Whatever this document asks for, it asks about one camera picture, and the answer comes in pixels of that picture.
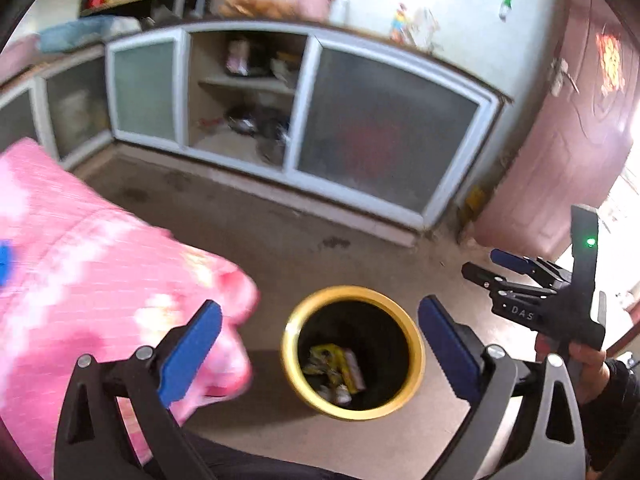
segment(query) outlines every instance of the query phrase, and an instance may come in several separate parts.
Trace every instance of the pink tablecloth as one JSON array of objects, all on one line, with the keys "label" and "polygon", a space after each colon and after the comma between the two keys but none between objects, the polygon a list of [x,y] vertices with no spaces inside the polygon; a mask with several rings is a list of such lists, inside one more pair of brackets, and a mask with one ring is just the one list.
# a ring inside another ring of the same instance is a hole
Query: pink tablecloth
[{"label": "pink tablecloth", "polygon": [[[247,386],[251,368],[235,327],[257,290],[237,266],[103,200],[32,140],[0,156],[0,186],[0,239],[15,253],[0,289],[0,417],[39,474],[52,477],[58,415],[78,356],[118,360],[154,346],[206,299],[222,307],[223,329],[172,412],[182,423],[211,396]],[[130,404],[121,410],[147,459]]]}]

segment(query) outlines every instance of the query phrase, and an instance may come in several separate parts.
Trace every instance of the metal screw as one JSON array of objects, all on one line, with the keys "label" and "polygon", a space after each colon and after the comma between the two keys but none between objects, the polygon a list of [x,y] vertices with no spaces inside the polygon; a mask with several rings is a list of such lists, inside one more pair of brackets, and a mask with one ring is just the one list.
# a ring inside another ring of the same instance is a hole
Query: metal screw
[{"label": "metal screw", "polygon": [[78,366],[81,368],[87,368],[91,364],[91,356],[89,354],[82,354],[78,358]]},{"label": "metal screw", "polygon": [[136,357],[141,361],[146,361],[154,354],[154,349],[151,346],[141,346],[136,350]]},{"label": "metal screw", "polygon": [[486,352],[494,359],[502,359],[505,355],[507,355],[507,352],[504,351],[504,348],[498,345],[489,345],[486,348]]},{"label": "metal screw", "polygon": [[556,368],[561,367],[562,363],[564,363],[564,361],[562,361],[562,358],[558,354],[549,354],[546,358],[549,361],[549,364],[555,366]]}]

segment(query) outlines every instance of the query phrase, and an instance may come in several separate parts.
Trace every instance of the concrete floor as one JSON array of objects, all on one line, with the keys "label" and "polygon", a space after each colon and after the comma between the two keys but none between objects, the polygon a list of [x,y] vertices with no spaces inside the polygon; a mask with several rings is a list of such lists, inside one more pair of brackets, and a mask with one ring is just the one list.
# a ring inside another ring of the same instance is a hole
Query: concrete floor
[{"label": "concrete floor", "polygon": [[446,233],[414,249],[306,216],[195,176],[115,159],[88,182],[108,200],[183,243],[220,254],[257,283],[261,301],[240,329],[254,366],[251,389],[236,400],[198,410],[197,433],[238,449],[303,462],[366,480],[418,479],[462,421],[457,400],[431,351],[417,395],[401,410],[369,422],[317,415],[289,388],[278,348],[295,305],[330,285],[373,288],[415,317],[418,302],[436,294],[458,321],[485,343],[533,358],[534,334],[493,316],[488,295],[460,275],[463,263],[487,264]]}]

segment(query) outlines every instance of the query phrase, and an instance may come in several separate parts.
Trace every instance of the black pants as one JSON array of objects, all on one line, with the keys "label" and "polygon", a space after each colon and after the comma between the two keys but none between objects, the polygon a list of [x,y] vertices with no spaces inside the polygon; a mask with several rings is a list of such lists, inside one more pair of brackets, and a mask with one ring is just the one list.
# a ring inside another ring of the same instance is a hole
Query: black pants
[{"label": "black pants", "polygon": [[[184,431],[184,436],[211,469],[216,480],[357,480],[317,467],[231,449],[189,431]],[[150,460],[145,471],[153,478],[165,480],[156,460]]]}]

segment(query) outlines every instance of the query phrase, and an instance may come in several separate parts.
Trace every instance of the red and gold sticker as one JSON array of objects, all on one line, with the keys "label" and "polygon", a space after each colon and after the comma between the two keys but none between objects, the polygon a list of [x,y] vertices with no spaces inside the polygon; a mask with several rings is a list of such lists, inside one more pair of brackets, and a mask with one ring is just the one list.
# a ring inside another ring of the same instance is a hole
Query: red and gold sticker
[{"label": "red and gold sticker", "polygon": [[597,34],[600,66],[602,67],[602,94],[604,97],[618,90],[624,90],[625,79],[622,76],[622,57],[620,40],[611,34]]}]

